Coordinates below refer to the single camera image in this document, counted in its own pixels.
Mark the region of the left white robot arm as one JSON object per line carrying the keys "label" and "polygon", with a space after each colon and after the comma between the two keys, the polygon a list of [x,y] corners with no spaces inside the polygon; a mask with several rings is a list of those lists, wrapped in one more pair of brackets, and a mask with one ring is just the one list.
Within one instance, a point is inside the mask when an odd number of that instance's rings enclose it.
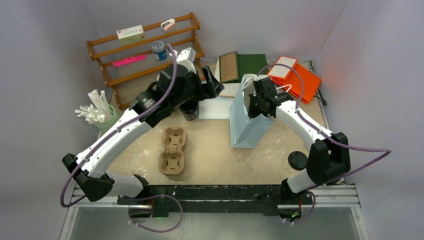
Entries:
{"label": "left white robot arm", "polygon": [[171,64],[93,145],[77,155],[68,153],[62,158],[84,198],[96,202],[107,195],[124,195],[138,205],[148,201],[145,180],[140,176],[115,174],[108,168],[129,145],[169,117],[176,107],[216,98],[223,91],[225,87],[209,67],[202,67],[201,72],[204,81],[185,66]]}

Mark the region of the light blue paper bag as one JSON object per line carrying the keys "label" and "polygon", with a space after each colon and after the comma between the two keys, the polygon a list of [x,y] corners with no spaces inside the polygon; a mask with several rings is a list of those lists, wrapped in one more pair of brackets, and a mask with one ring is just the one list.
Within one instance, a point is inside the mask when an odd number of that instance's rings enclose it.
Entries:
{"label": "light blue paper bag", "polygon": [[[278,93],[270,78],[254,86],[253,77],[253,73],[242,77],[240,87],[229,107],[230,145],[233,148],[255,148],[274,122],[276,108],[281,103],[294,99],[286,92]],[[275,117],[260,114],[250,118],[248,116],[250,94],[270,100],[275,105]]]}

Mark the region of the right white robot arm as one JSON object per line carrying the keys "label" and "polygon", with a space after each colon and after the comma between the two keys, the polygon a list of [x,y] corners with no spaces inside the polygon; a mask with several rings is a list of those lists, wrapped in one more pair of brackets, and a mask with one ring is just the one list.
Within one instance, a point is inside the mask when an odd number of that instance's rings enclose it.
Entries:
{"label": "right white robot arm", "polygon": [[319,125],[285,92],[278,93],[268,77],[254,76],[255,93],[250,94],[248,114],[251,117],[274,117],[288,125],[309,149],[306,167],[282,181],[280,196],[288,204],[300,198],[301,192],[327,182],[334,182],[351,169],[348,138]]}

